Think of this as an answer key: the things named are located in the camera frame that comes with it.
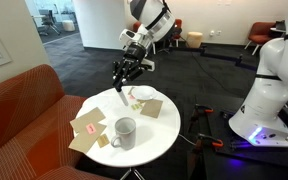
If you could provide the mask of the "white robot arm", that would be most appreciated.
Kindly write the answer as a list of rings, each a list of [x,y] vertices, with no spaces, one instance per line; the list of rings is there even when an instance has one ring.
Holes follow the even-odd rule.
[[[140,22],[137,32],[124,29],[119,39],[125,43],[123,58],[113,63],[113,87],[117,92],[147,70],[143,59],[152,44],[171,36],[175,18],[165,0],[128,0],[131,15]]]

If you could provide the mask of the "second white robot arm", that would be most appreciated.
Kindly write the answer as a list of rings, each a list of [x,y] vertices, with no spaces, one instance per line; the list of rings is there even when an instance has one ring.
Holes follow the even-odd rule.
[[[288,127],[278,113],[288,101],[288,16],[286,33],[265,43],[254,83],[229,127],[255,147],[288,147]]]

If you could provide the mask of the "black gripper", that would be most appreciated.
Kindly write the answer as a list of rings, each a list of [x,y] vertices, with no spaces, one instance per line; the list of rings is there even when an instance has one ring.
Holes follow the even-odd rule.
[[[137,63],[128,64],[124,60],[113,63],[113,86],[117,92],[121,92],[123,85],[135,80],[144,70],[149,69],[147,65],[139,63],[148,54],[151,48],[151,39],[148,36],[137,34],[133,38],[124,37],[122,41],[126,46],[123,58]]]

